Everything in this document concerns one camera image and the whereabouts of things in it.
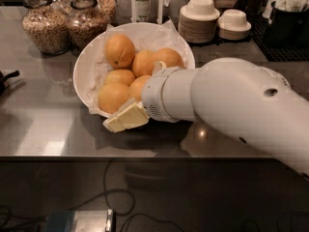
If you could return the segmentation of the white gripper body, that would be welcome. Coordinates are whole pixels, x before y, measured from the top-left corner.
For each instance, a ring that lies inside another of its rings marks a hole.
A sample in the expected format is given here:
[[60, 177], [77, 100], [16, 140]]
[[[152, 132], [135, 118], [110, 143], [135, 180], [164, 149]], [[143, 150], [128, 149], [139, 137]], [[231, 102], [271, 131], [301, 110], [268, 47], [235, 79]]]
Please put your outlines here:
[[176, 123], [178, 119], [168, 114], [163, 101], [163, 88], [168, 77], [178, 71], [179, 67], [164, 68], [157, 70], [147, 80], [141, 93], [142, 103], [147, 114], [154, 120], [160, 122]]

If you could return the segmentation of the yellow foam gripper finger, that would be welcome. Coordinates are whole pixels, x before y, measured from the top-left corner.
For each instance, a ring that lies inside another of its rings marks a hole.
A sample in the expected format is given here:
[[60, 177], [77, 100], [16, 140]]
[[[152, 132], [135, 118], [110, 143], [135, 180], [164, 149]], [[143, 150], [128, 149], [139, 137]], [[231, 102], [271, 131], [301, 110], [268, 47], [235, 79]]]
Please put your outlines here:
[[158, 71], [165, 70], [166, 68], [167, 66], [163, 61], [156, 61], [154, 63], [153, 73], [157, 73]]
[[144, 126], [149, 119], [143, 103], [129, 99], [117, 112], [110, 115], [103, 125], [111, 132], [120, 132]]

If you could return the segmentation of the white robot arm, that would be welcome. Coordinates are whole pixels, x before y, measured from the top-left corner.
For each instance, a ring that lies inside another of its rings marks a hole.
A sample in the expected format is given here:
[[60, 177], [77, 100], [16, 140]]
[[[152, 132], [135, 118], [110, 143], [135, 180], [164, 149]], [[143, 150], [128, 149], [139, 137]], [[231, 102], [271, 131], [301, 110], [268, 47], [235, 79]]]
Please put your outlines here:
[[278, 72], [237, 58], [159, 70], [142, 89], [157, 120], [202, 121], [309, 176], [309, 101]]

